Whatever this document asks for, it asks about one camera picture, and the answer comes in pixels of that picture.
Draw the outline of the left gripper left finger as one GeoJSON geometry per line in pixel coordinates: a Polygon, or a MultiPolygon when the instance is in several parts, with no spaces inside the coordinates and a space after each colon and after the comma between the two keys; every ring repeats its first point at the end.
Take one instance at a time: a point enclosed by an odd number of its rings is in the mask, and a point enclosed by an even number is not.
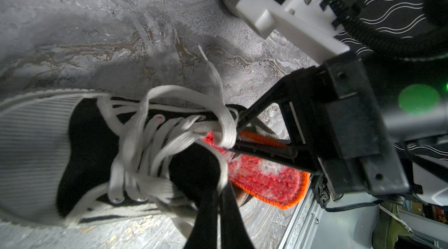
{"type": "Polygon", "coordinates": [[[217,249],[218,193],[216,189],[204,192],[195,225],[185,249],[217,249]]]}

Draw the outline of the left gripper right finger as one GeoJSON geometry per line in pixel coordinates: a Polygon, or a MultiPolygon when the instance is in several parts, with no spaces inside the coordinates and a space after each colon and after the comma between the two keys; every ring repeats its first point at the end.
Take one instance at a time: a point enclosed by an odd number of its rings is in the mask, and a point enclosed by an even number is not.
{"type": "Polygon", "coordinates": [[[220,232],[222,249],[254,249],[231,184],[227,184],[220,195],[220,232]]]}

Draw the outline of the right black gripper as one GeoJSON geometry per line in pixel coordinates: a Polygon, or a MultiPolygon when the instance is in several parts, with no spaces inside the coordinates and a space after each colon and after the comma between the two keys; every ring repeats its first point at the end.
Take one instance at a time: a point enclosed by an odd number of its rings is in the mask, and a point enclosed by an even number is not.
{"type": "Polygon", "coordinates": [[[289,133],[299,133],[306,147],[271,146],[238,140],[230,151],[255,156],[316,174],[319,165],[337,194],[403,194],[410,188],[400,158],[360,59],[347,52],[321,66],[281,78],[240,115],[241,132],[277,103],[289,133]]]}

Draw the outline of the red patterned insole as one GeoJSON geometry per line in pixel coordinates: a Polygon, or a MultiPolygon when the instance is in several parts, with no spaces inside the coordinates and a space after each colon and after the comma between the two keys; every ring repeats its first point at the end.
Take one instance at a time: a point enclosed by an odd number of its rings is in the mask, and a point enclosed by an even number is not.
{"type": "Polygon", "coordinates": [[[230,182],[249,195],[280,209],[289,209],[305,198],[309,173],[247,154],[236,157],[214,144],[212,132],[203,141],[224,156],[230,182]]]}

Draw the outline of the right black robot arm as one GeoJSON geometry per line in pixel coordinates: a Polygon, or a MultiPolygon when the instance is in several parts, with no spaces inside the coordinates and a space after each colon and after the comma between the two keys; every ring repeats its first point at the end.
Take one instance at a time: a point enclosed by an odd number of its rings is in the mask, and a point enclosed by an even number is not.
{"type": "Polygon", "coordinates": [[[324,174],[338,194],[408,193],[395,144],[448,139],[448,28],[415,38],[372,29],[345,0],[239,0],[259,36],[281,33],[316,65],[283,77],[245,111],[238,132],[269,105],[290,141],[239,140],[236,153],[324,174]]]}

